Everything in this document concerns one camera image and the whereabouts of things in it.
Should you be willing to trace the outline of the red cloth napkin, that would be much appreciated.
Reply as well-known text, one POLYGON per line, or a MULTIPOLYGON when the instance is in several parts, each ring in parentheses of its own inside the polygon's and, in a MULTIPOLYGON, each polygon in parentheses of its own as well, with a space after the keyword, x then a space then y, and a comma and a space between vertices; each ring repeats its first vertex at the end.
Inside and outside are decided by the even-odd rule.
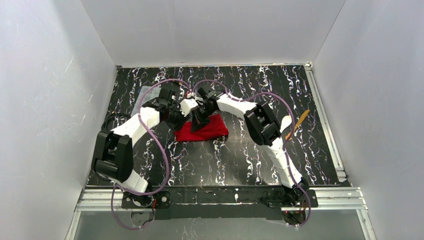
POLYGON ((218 137, 229 135, 229 130, 226 127, 220 114, 210 116, 209 123, 203 128, 192 131, 192 121, 184 123, 180 130, 174 132, 177 142, 202 142, 213 140, 218 137))

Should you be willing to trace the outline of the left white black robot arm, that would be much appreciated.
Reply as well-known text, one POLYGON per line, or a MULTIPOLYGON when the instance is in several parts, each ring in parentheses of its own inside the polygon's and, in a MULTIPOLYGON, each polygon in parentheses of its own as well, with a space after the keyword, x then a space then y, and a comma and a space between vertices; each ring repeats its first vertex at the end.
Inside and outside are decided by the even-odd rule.
POLYGON ((134 170, 133 147, 151 129, 165 122, 179 130, 198 107, 192 99, 178 101, 172 90, 161 89, 157 97, 144 102, 139 112, 122 125, 103 129, 96 137, 91 169, 136 196, 146 195, 148 182, 134 170))

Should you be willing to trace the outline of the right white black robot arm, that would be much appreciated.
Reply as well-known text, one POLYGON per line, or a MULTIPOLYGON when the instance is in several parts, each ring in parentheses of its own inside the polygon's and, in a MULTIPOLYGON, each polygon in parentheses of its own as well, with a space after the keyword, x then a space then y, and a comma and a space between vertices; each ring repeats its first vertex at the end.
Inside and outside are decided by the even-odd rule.
POLYGON ((216 111, 232 114, 244 120, 251 139, 263 148, 272 160, 280 176, 281 184, 294 189, 301 184, 303 177, 294 166, 284 147, 285 129, 278 121, 268 103, 255 103, 237 98, 230 93, 203 85, 194 94, 200 98, 200 106, 192 112, 191 131, 195 132, 209 124, 209 117, 216 111))

